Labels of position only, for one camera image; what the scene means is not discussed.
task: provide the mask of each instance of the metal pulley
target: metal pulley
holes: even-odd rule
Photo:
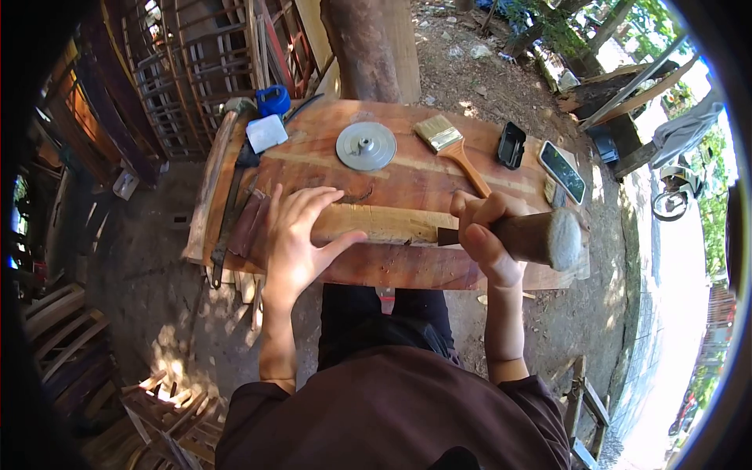
[[[381,169],[397,153],[397,139],[379,123],[355,123],[337,137],[337,156],[357,171]]]

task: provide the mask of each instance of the sidewalk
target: sidewalk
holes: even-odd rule
[[[647,167],[626,177],[624,184],[638,230],[639,318],[600,463],[647,470],[663,465],[668,429],[704,332],[709,288],[697,205],[680,220],[661,223],[650,211],[658,186]]]

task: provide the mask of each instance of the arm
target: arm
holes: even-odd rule
[[[488,229],[500,217],[526,215],[527,206],[502,193],[477,199],[457,191],[450,212],[459,217],[459,242],[488,277],[485,346],[489,381],[498,385],[528,377],[522,320],[522,279],[527,263],[514,261]]]
[[[291,313],[300,294],[334,258],[367,235],[341,235],[325,247],[311,244],[311,227],[321,211],[339,200],[344,191],[318,187],[300,190],[280,202],[282,185],[274,188],[267,219],[266,284],[261,292],[264,321],[261,327],[259,379],[293,394],[296,389],[295,339]]]

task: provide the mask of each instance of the smartphone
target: smartphone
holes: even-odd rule
[[[551,177],[558,184],[562,185],[569,198],[575,204],[582,204],[582,198],[585,196],[585,182],[582,181],[577,170],[572,168],[572,165],[566,161],[564,155],[549,141],[543,143],[541,154],[538,155],[538,161],[543,165],[543,168],[546,168]]]

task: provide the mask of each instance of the scooter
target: scooter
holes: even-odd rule
[[[708,148],[713,158],[713,150]],[[679,220],[688,207],[696,201],[705,188],[708,169],[702,165],[704,174],[685,166],[671,165],[661,168],[660,180],[666,185],[663,192],[653,199],[653,215],[663,222]]]

